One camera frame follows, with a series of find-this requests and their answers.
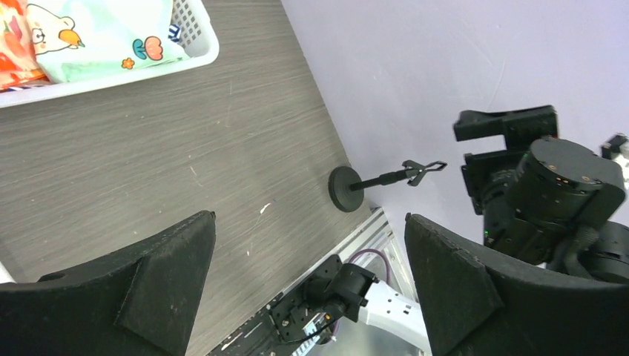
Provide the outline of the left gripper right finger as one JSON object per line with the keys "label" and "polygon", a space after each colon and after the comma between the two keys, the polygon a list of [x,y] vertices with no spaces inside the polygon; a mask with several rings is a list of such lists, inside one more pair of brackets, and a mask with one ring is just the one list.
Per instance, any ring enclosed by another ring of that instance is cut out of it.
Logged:
{"label": "left gripper right finger", "polygon": [[626,355],[628,287],[568,276],[419,214],[404,241],[434,355]]}

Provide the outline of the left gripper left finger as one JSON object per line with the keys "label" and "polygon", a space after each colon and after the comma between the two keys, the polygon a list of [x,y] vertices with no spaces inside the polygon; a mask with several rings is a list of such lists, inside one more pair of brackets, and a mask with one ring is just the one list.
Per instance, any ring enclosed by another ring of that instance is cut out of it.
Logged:
{"label": "left gripper left finger", "polygon": [[214,252],[215,213],[34,283],[1,285],[3,355],[184,355]]}

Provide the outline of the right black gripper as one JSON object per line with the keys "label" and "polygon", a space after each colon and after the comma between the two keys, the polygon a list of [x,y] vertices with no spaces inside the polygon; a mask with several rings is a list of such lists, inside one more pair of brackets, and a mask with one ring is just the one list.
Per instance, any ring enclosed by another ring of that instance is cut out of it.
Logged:
{"label": "right black gripper", "polygon": [[516,149],[525,149],[544,136],[559,136],[557,113],[552,105],[491,113],[465,110],[459,113],[453,130],[459,142],[502,135],[508,149],[464,155],[461,172],[477,215],[484,214],[496,191],[506,193],[518,164],[530,152]]}

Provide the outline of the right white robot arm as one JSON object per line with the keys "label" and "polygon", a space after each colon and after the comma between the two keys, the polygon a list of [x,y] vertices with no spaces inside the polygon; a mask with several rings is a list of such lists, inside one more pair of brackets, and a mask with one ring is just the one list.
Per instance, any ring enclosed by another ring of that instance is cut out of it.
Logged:
{"label": "right white robot arm", "polygon": [[626,355],[628,227],[610,217],[628,192],[628,138],[596,154],[559,137],[550,105],[462,111],[453,131],[504,137],[461,168],[482,243],[407,214],[417,301],[336,262],[270,306],[277,342],[299,346],[346,318],[432,355]]}

